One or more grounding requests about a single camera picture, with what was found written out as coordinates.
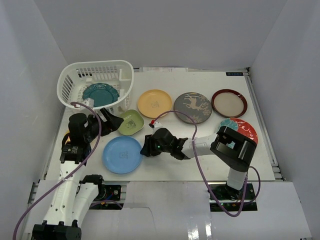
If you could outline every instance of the yellow plate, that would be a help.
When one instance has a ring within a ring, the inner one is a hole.
[[[159,89],[144,92],[138,100],[139,111],[148,118],[156,118],[172,108],[172,99],[168,93]]]

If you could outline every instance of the light blue plate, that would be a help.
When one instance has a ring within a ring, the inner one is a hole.
[[[118,136],[108,142],[102,154],[105,167],[115,174],[127,174],[142,161],[141,145],[133,137]]]

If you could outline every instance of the plate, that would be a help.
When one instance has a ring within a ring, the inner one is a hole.
[[[142,161],[140,143],[130,136],[118,136],[108,142],[102,154],[105,167],[115,174],[127,174]]]
[[[196,124],[206,121],[212,112],[210,101],[204,95],[197,92],[186,92],[181,94],[174,102],[173,109],[189,115]],[[178,118],[187,124],[193,124],[192,121],[180,113],[175,113]]]
[[[240,118],[230,117],[230,118],[227,118],[227,119],[223,120],[222,122],[220,122],[220,125],[217,128],[216,132],[218,132],[220,127],[223,127],[223,126],[227,126],[231,129],[237,131],[238,133],[245,135],[246,137],[255,141],[256,144],[258,144],[257,132],[254,129],[254,127],[250,125],[250,123],[248,123]]]
[[[159,89],[144,92],[138,100],[139,111],[151,119],[158,117],[165,111],[171,110],[171,108],[171,97],[168,93]]]
[[[119,127],[118,131],[125,136],[131,136],[135,134],[145,125],[144,119],[136,110],[133,109],[125,111],[120,115],[120,117],[123,118],[123,123]]]
[[[93,99],[93,107],[101,107],[116,102],[119,98],[118,91],[106,83],[95,83],[88,86],[82,95],[82,99]]]
[[[238,118],[246,113],[248,103],[239,92],[231,89],[217,91],[211,100],[213,109],[225,118]]]

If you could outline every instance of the green plate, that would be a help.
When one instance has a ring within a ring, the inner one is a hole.
[[[118,131],[125,136],[131,136],[135,134],[145,125],[144,119],[136,110],[133,109],[125,111],[120,115],[120,117],[123,118],[124,121],[119,127]]]

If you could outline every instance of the teal plate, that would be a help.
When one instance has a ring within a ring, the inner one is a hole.
[[[82,95],[82,99],[93,99],[93,106],[101,107],[116,102],[119,98],[118,91],[106,83],[95,83],[88,86]]]

